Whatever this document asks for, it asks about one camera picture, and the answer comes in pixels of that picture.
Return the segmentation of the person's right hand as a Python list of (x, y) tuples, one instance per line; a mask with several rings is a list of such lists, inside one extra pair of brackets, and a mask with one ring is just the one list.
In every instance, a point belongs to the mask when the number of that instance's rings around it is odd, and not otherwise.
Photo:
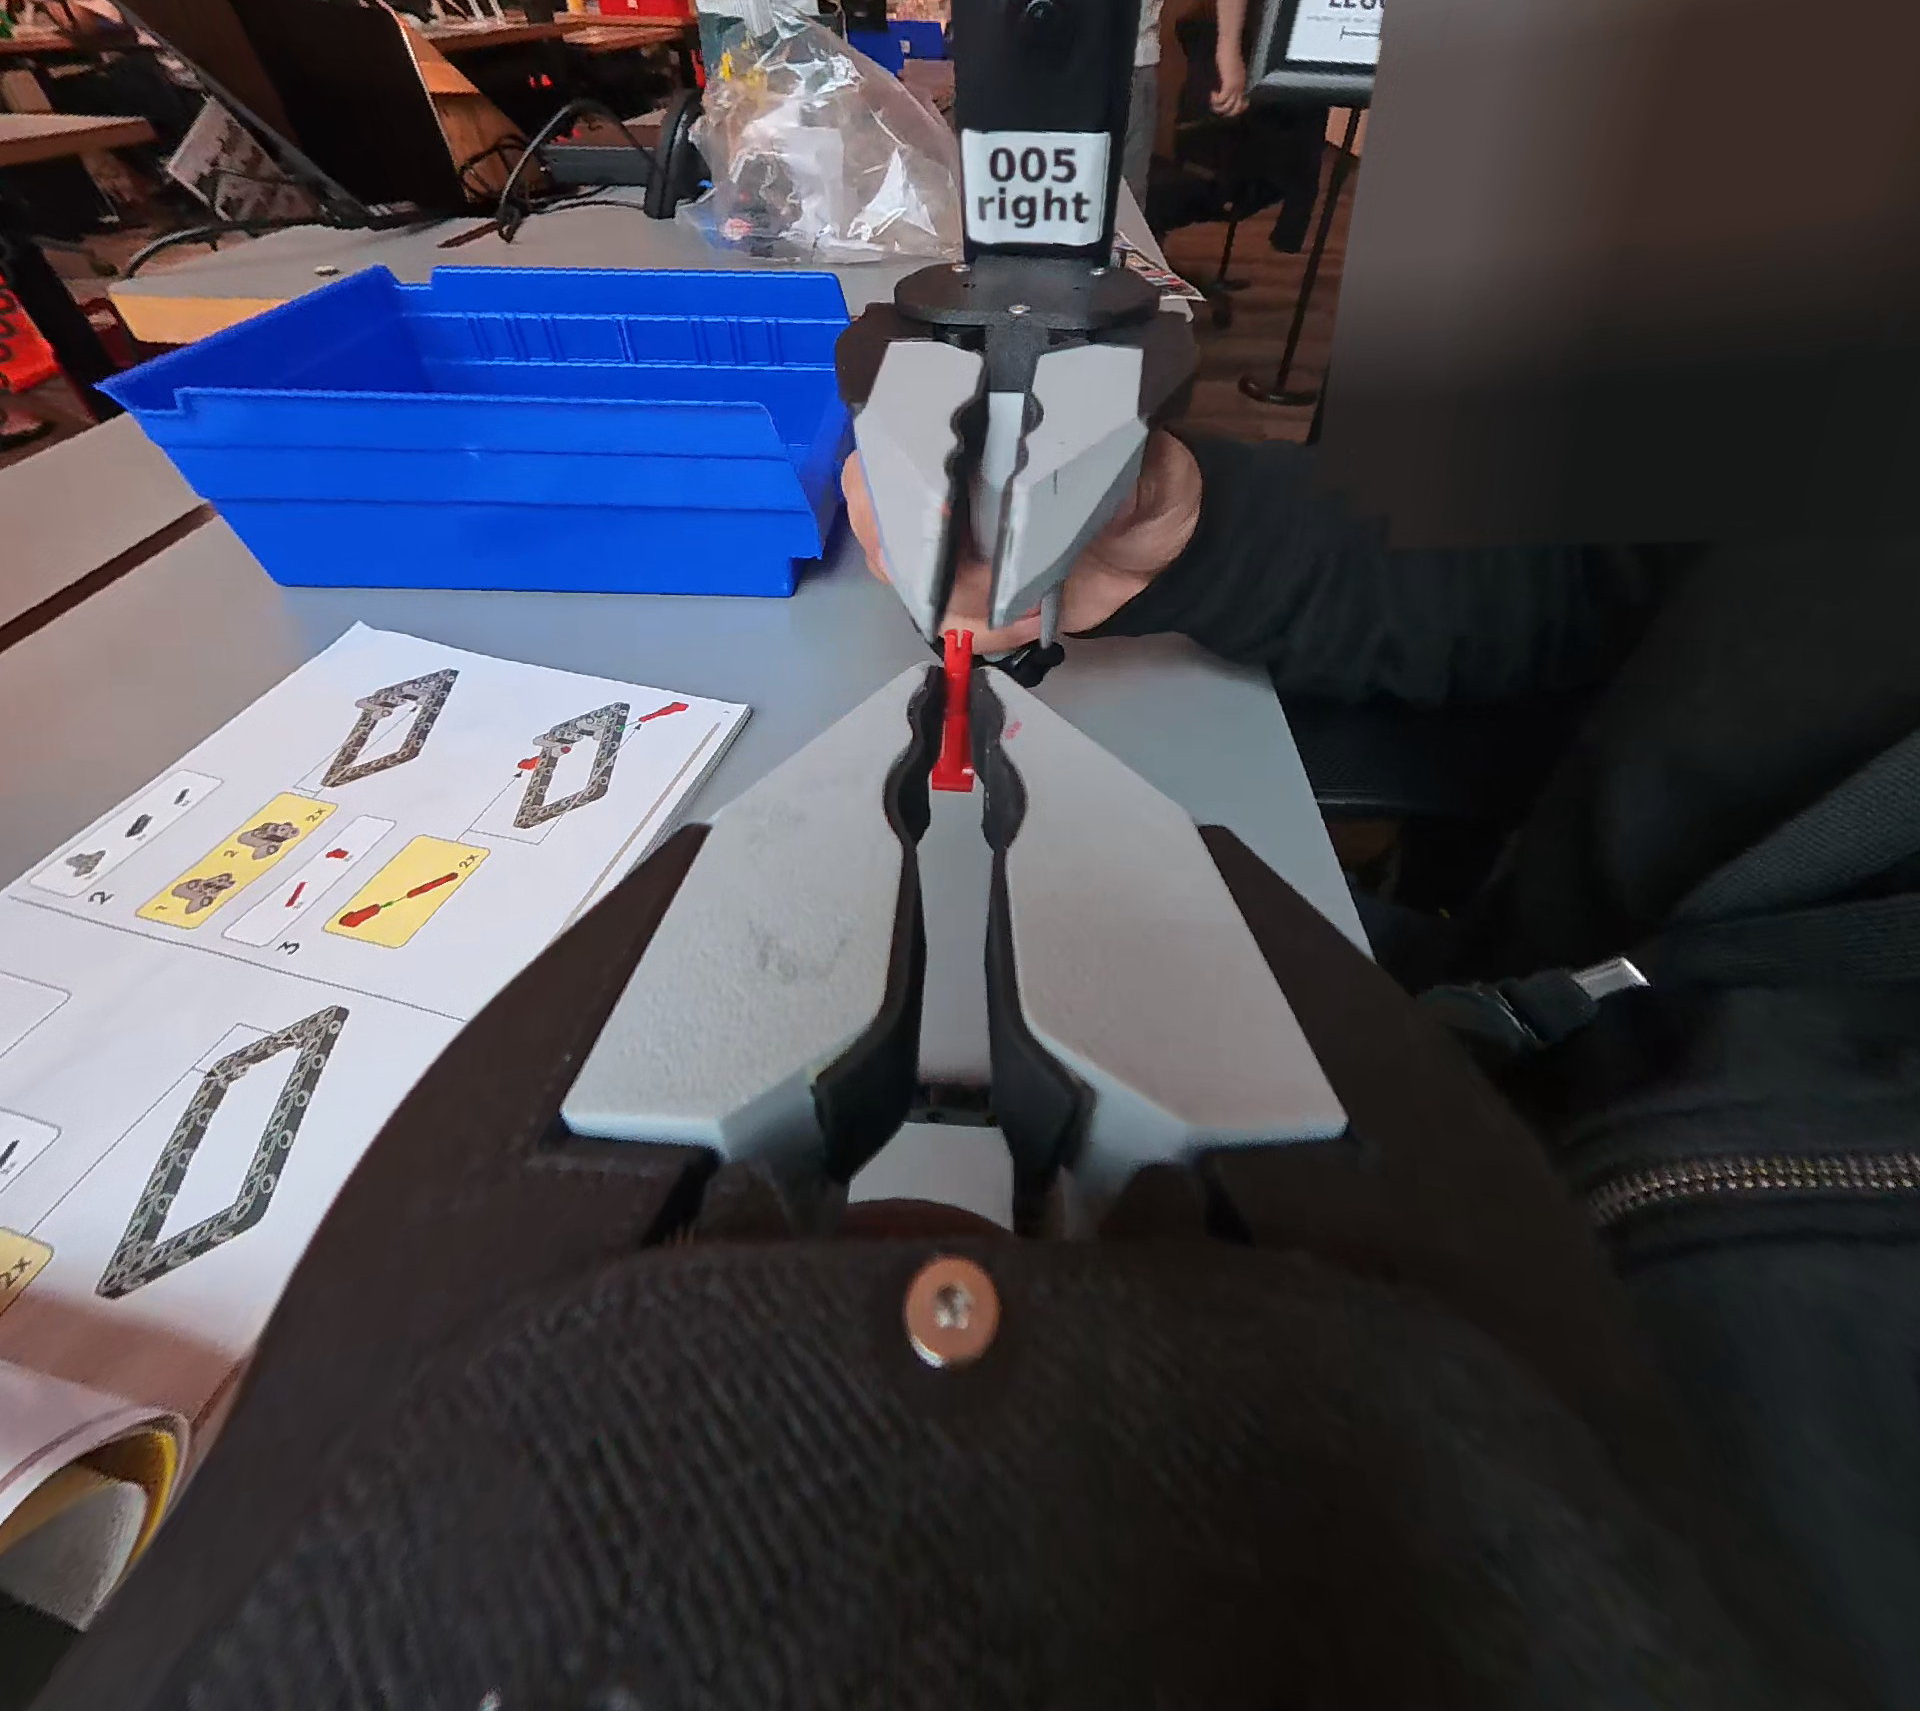
[[(1187, 548), (1200, 511), (1200, 472), (1187, 445), (1155, 427), (1138, 483), (1113, 525), (1079, 555), (1060, 590), (1060, 633), (1088, 637), (1155, 584)], [(991, 625), (991, 566), (962, 555), (943, 625), (972, 633), (976, 653), (1008, 656), (1045, 637), (1039, 606)]]

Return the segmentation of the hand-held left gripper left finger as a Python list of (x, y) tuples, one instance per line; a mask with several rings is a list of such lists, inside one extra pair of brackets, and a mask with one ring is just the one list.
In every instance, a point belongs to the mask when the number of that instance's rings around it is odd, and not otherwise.
[(850, 1181), (917, 1089), (936, 670), (732, 796), (661, 915), (566, 1123)]

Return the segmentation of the lego instruction booklet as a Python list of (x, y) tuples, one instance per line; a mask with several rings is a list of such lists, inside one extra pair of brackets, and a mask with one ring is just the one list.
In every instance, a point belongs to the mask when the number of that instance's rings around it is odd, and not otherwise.
[(352, 625), (2, 890), (2, 1600), (82, 1629), (335, 1197), (749, 709)]

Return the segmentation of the thin red lego pin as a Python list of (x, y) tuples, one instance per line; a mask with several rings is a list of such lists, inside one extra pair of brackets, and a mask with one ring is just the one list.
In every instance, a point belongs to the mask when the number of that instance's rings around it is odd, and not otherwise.
[(942, 661), (942, 748), (928, 770), (930, 790), (943, 794), (969, 794), (976, 770), (972, 770), (972, 628), (952, 625), (943, 633), (943, 661)]

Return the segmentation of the person's black jacket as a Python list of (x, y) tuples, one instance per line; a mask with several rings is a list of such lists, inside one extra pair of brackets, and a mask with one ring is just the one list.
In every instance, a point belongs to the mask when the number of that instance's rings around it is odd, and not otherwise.
[(1704, 548), (1571, 694), (1458, 931), (1398, 912), (1387, 962), (1543, 1137), (1788, 1600), (1917, 1707), (1917, 538)]

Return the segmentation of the blue plastic bin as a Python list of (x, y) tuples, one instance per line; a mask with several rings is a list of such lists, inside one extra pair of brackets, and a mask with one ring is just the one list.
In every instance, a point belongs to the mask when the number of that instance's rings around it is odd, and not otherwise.
[(814, 269), (361, 269), (105, 381), (283, 587), (798, 587), (850, 449)]

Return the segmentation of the person's right forearm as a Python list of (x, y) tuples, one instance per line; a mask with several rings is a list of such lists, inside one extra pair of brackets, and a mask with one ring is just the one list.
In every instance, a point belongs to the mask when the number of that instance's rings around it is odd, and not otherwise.
[(1174, 431), (1198, 526), (1102, 640), (1185, 637), (1267, 670), (1285, 700), (1517, 705), (1597, 686), (1692, 548), (1394, 548), (1296, 445)]

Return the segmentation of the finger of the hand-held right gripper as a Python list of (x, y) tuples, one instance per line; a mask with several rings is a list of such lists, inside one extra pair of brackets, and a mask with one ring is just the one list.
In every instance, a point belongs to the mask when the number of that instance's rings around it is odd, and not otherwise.
[(991, 625), (1011, 625), (1056, 594), (1079, 555), (1138, 483), (1138, 345), (1050, 348), (1023, 394), (987, 393), (976, 461), (976, 548), (991, 564)]
[(969, 458), (962, 423), (987, 403), (987, 359), (946, 340), (893, 340), (855, 411), (877, 564), (913, 628), (942, 644), (957, 617)]

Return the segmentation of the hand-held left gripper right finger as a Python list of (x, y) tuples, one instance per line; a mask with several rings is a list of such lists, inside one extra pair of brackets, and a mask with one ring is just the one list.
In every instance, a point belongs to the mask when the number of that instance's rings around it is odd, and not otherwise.
[(1200, 826), (995, 670), (969, 676), (1008, 1223), (1093, 1228), (1149, 1167), (1334, 1142), (1348, 1109)]

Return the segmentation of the clear plastic bag of parts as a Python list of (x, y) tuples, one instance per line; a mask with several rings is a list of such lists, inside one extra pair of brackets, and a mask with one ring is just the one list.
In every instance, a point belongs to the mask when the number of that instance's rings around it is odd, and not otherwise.
[(957, 256), (957, 138), (813, 7), (696, 0), (705, 90), (689, 134), (710, 187), (677, 224), (788, 264)]

